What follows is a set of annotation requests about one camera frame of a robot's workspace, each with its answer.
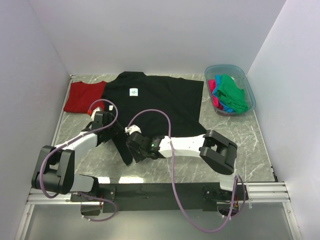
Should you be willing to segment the black t shirt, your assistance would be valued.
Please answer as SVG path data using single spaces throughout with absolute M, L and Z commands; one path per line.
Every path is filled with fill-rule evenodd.
M 206 133 L 199 122 L 203 87 L 198 80 L 125 71 L 105 85 L 101 97 L 115 104 L 124 128 L 133 121 L 149 138 L 193 137 Z

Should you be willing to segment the clear blue plastic bin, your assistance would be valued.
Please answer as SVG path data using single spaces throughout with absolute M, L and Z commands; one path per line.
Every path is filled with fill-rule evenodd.
M 216 107 L 213 100 L 213 90 L 210 89 L 209 81 L 215 79 L 216 75 L 228 75 L 230 76 L 233 81 L 235 82 L 236 86 L 240 89 L 244 90 L 244 99 L 248 104 L 248 110 L 244 111 L 243 113 L 236 113 L 236 112 L 227 112 L 219 107 Z M 245 72 L 238 66 L 232 64 L 216 64 L 208 66 L 204 71 L 205 82 L 209 91 L 209 96 L 212 102 L 212 106 L 214 111 L 220 115 L 225 117 L 235 117 L 241 116 L 253 111 L 256 107 L 256 99 L 250 83 L 247 79 Z

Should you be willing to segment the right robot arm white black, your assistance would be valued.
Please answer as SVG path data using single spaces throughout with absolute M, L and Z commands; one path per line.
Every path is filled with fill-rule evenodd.
M 145 159 L 167 159 L 172 156 L 193 157 L 204 162 L 218 174 L 219 193 L 230 200 L 237 194 L 234 185 L 238 146 L 215 130 L 192 137 L 143 136 L 138 126 L 125 128 L 126 145 L 136 162 Z

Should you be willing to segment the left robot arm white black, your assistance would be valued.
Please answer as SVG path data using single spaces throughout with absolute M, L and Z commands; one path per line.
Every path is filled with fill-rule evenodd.
M 96 178 L 76 175 L 76 160 L 123 132 L 115 115 L 97 111 L 93 114 L 93 121 L 76 137 L 60 145 L 41 148 L 31 179 L 32 188 L 40 190 L 44 187 L 46 192 L 65 195 L 73 190 L 75 181 L 80 181 L 82 195 L 88 201 L 96 200 L 100 195 L 100 188 L 94 185 Z

